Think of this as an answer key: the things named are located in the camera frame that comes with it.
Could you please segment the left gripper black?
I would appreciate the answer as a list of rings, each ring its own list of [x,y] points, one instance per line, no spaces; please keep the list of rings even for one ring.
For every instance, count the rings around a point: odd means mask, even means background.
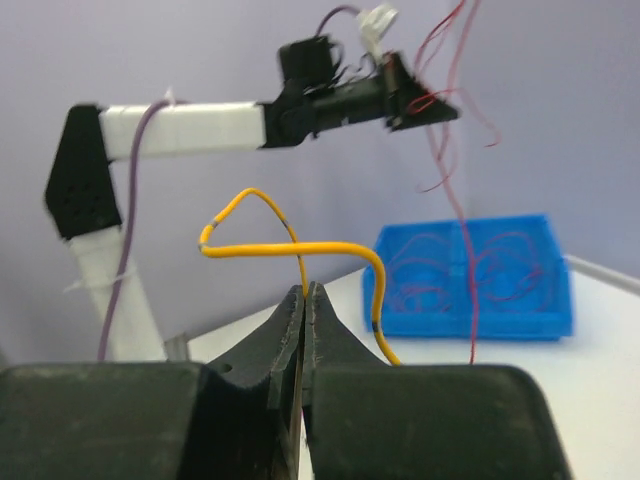
[[[391,131],[455,121],[460,112],[424,87],[406,68],[397,51],[384,54],[372,76],[309,94],[313,133],[382,120]]]

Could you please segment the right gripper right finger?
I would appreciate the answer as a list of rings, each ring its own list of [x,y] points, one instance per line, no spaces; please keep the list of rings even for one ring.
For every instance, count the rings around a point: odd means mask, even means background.
[[[325,287],[305,305],[303,413],[318,479],[569,479],[537,382],[510,365],[384,363]]]

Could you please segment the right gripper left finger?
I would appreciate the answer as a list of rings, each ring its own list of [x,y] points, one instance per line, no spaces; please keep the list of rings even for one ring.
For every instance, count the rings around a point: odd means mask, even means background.
[[[294,479],[305,298],[213,361],[1,373],[5,479]]]

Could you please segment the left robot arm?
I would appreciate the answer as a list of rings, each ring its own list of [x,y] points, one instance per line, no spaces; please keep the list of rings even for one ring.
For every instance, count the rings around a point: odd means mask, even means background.
[[[379,119],[392,131],[457,119],[458,110],[421,85],[398,52],[376,56],[370,76],[341,83],[333,47],[326,35],[281,47],[283,88],[271,102],[165,98],[68,111],[44,200],[102,323],[100,358],[167,357],[140,277],[129,267],[135,217],[119,212],[112,162],[127,161],[136,175],[144,158],[291,148],[326,130]]]

